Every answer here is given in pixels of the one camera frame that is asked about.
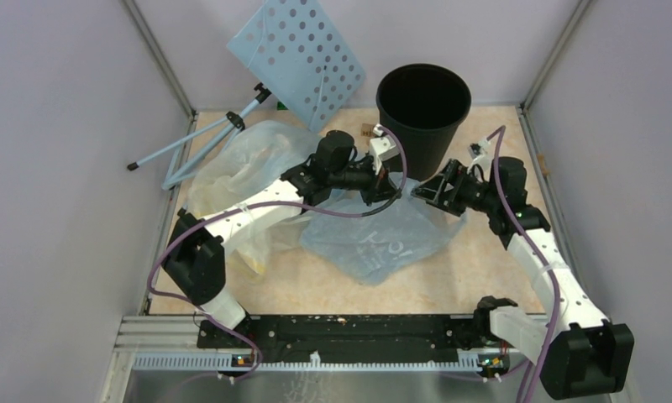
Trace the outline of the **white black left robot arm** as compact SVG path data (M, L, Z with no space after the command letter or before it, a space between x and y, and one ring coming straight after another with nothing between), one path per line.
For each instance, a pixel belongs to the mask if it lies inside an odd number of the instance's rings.
M357 157L354 138L339 130L322 137L316 150L299 165L283 172L265 189L244 201L204 217L182 213L165 252L157 259L178 286L185 301L218 324L217 335L229 347L244 344L249 336L246 310L226 286L226 258L250 237L277 223L318 212L334 190L357 191L363 203L378 206L365 212L375 215L402 195L404 185L394 185L390 167L407 160L401 142L381 125L362 159Z

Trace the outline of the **translucent yellowish trash bag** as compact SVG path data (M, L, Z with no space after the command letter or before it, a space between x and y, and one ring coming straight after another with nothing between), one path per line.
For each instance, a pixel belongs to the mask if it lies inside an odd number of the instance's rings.
M187 211L204 217L264 190L281 174L315 152L321 136L273 120L259 122L227 142L196 176L187 192ZM228 255L228 264L256 279L276 252L297 247L312 216L304 214L259 233L250 233Z

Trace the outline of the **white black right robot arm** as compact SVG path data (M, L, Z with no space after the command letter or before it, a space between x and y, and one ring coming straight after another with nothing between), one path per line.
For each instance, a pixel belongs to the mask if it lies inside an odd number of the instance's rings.
M525 270L548 315L543 324L515 302L484 297L472 323L475 340L494 346L501 339L532 364L530 374L550 398L564 400L623 390L634 336L592 302L566 264L551 226L528 203L528 173L517 158L500 157L487 181L458 160L412 190L412 196L441 211L461 216L484 213L503 248Z

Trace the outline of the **small wooden blocks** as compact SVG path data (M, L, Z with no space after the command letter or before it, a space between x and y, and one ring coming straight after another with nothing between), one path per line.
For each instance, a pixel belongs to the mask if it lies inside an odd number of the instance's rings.
M373 123L362 123L360 126L360 135L367 138L373 138L375 136L374 127L375 125Z

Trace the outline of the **light blue trash bag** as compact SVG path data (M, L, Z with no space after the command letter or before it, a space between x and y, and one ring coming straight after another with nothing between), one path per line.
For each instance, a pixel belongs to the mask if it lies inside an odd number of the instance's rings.
M300 245L361 284L378 285L407 265L450 244L467 216L451 216L411 195L419 184L406 181L403 196L385 211L362 218L316 214Z

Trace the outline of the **black plastic trash bin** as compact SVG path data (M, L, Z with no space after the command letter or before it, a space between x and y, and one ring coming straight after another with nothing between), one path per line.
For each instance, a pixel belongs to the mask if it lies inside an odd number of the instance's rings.
M400 140L407 177L424 181L438 171L472 95L455 72L432 64L403 65L387 73L375 95L379 124Z

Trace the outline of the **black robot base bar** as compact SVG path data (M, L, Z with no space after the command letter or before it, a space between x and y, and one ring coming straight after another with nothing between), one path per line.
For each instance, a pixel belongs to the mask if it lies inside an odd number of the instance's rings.
M266 364L300 363L318 353L326 364L454 363L469 351L509 353L471 315L262 315L246 317L230 335L207 320L197 347L249 348Z

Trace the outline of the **light blue tripod legs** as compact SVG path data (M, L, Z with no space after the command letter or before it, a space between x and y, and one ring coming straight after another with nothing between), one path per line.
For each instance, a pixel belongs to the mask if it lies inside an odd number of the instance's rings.
M246 129L245 118L249 116L258 106L264 103L272 94L272 92L263 83L257 84L254 90L256 91L255 98L239 113L227 111L222 118L209 123L207 126L187 134L182 139L179 139L165 146L164 148L145 156L142 159L127 164L126 170L129 172L136 171L138 168L147 164L151 160L155 160L157 157L166 154L169 151L173 151L173 156L171 157L171 162L169 164L169 168L166 172L166 177L163 180L161 188L163 190L170 190L175 186L180 185L183 181L192 178L196 174L198 164L201 163L207 157L207 155L225 139L232 139L237 134L243 132ZM223 125L223 128L210 140L208 140L208 142L202 146L192 157L189 157L180 166L177 165L178 154L182 146L190 143L193 139L221 125Z

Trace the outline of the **light blue perforated stand plate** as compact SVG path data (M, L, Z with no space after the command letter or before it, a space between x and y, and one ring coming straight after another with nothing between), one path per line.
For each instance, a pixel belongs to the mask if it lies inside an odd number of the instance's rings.
M317 1L265 1L230 52L309 130L319 132L365 70Z

